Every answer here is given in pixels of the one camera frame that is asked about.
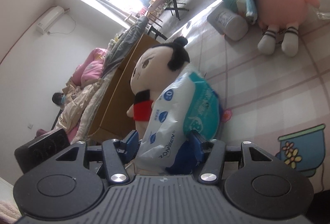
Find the blue flower pot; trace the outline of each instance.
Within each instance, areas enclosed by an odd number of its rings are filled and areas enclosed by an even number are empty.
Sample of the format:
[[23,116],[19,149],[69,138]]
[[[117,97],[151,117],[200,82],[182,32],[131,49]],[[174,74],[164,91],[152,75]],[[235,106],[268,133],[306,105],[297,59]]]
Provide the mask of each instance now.
[[[306,177],[313,176],[316,168],[322,164],[325,157],[324,129],[325,125],[320,124],[306,130],[280,136],[278,138],[280,152],[276,154],[276,157],[286,161],[289,165],[295,162],[293,166],[297,171],[302,172]],[[294,161],[297,156],[300,156],[298,161]]]

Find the stuffed doll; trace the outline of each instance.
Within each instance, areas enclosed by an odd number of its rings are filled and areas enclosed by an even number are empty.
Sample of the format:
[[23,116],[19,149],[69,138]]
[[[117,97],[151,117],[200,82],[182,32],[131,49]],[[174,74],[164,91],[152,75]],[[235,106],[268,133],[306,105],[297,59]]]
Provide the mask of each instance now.
[[258,44],[258,49],[265,55],[275,50],[276,33],[286,29],[282,42],[282,51],[290,57],[298,52],[298,26],[304,22],[308,4],[318,8],[319,0],[256,0],[258,23],[267,28]]
[[139,139],[145,134],[153,102],[190,62],[188,52],[184,49],[187,43],[186,38],[178,37],[171,43],[156,45],[146,50],[136,63],[131,77],[135,100],[127,115],[135,120]]

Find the blue and white packet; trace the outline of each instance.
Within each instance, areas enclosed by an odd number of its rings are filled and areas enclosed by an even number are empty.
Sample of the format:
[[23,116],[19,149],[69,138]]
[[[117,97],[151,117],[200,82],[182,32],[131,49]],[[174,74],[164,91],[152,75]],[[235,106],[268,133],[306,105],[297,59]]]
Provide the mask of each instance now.
[[199,163],[187,134],[197,130],[207,140],[214,138],[222,112],[217,94],[188,64],[154,103],[136,168],[160,174],[191,173]]

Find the power cord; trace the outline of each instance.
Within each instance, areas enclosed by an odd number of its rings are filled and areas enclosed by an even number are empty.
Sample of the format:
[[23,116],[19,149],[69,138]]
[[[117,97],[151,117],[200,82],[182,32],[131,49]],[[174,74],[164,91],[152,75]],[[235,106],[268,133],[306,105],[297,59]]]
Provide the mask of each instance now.
[[77,23],[76,23],[76,21],[71,17],[71,15],[69,15],[70,16],[70,18],[72,19],[72,21],[74,21],[75,22],[75,27],[69,32],[69,33],[63,33],[63,32],[49,32],[49,31],[47,31],[47,34],[48,35],[51,35],[51,34],[64,34],[64,35],[69,35],[69,34],[71,34],[74,30],[75,30],[75,28],[76,28],[76,26],[77,26]]

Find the metal screw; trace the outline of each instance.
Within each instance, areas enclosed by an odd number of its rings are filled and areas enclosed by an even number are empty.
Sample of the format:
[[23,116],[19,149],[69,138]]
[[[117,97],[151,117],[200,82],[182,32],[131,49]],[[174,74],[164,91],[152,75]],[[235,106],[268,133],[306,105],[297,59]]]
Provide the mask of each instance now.
[[217,176],[212,173],[205,173],[205,174],[201,175],[201,180],[203,180],[203,181],[211,182],[211,181],[215,181],[216,179],[217,179]]
[[110,177],[111,181],[113,182],[123,182],[127,179],[127,176],[124,174],[114,174]]

